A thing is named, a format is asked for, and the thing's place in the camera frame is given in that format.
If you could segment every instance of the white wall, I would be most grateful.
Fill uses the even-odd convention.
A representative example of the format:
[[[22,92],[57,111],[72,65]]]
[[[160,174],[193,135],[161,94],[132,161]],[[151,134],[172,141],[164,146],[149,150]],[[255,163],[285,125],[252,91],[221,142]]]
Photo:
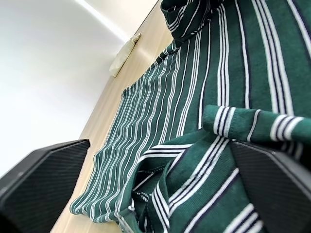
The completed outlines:
[[[158,0],[86,0],[127,38],[133,36]]]
[[[0,177],[78,139],[122,45],[74,0],[0,0]]]

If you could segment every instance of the green fabric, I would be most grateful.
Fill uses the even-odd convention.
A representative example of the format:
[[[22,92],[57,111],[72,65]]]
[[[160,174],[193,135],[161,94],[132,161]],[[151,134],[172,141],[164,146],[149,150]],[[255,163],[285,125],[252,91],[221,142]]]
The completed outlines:
[[[127,232],[260,232],[230,139],[311,168],[311,2],[164,0],[174,41],[124,90],[70,206]]]

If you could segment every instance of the striped fabric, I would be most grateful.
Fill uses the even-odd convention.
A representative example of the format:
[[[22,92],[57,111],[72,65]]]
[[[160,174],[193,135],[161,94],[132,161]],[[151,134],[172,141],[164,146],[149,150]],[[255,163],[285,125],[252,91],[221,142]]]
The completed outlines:
[[[174,41],[131,87],[70,206],[127,232],[264,232],[230,139],[311,146],[311,1],[164,0]]]

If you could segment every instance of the shirt sleeve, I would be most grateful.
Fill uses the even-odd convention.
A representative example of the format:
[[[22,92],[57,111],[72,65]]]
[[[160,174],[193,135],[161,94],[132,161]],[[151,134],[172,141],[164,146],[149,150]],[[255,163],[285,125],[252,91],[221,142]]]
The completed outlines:
[[[186,41],[205,24],[221,0],[163,0],[161,10],[175,41]]]

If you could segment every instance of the wooden surface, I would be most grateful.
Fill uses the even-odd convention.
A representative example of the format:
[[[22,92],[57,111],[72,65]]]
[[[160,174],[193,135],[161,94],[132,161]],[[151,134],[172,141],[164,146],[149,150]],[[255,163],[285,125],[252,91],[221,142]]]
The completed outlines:
[[[139,29],[142,36],[125,62],[118,76],[110,78],[81,138],[89,138],[88,150],[75,190],[67,206],[52,229],[52,233],[118,233],[117,225],[93,223],[88,217],[69,212],[70,203],[82,194],[93,170],[93,156],[103,146],[117,112],[122,91],[133,84],[171,43],[172,36],[160,10],[160,1]]]

